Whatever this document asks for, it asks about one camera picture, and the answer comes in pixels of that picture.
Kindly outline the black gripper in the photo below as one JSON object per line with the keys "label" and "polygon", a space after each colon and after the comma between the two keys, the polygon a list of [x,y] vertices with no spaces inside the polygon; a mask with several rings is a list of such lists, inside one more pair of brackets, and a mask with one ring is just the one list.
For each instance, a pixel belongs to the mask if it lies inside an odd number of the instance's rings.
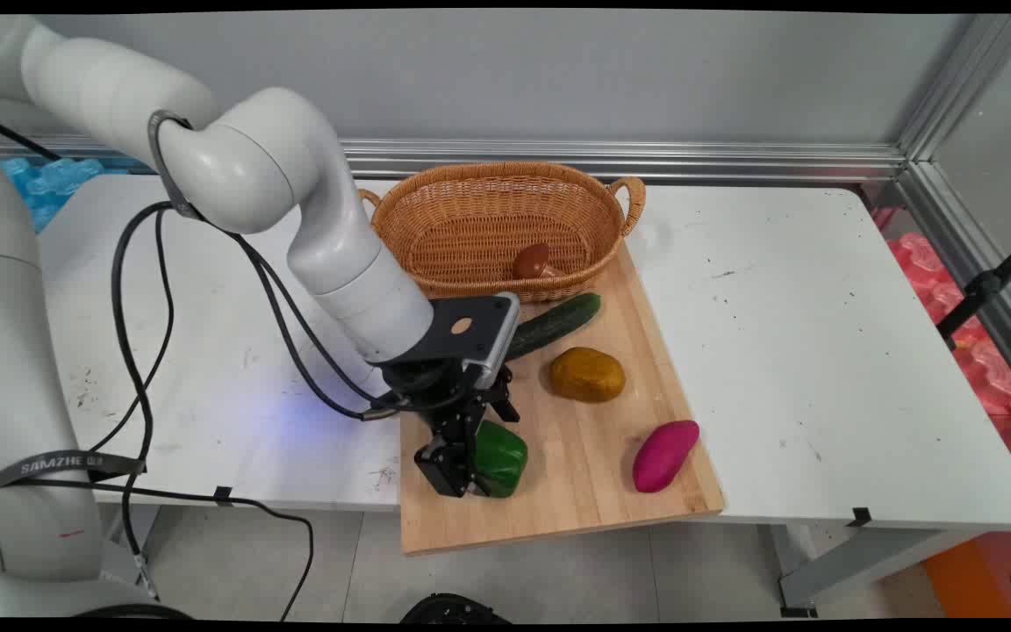
{"label": "black gripper", "polygon": [[383,380],[390,390],[380,396],[380,407],[421,413],[432,436],[413,452],[413,463],[441,496],[485,494],[475,452],[486,408],[491,407],[503,423],[520,421],[520,413],[511,403],[513,373],[508,365],[497,369],[490,385],[477,385],[483,376],[482,368],[461,360],[382,367]]}

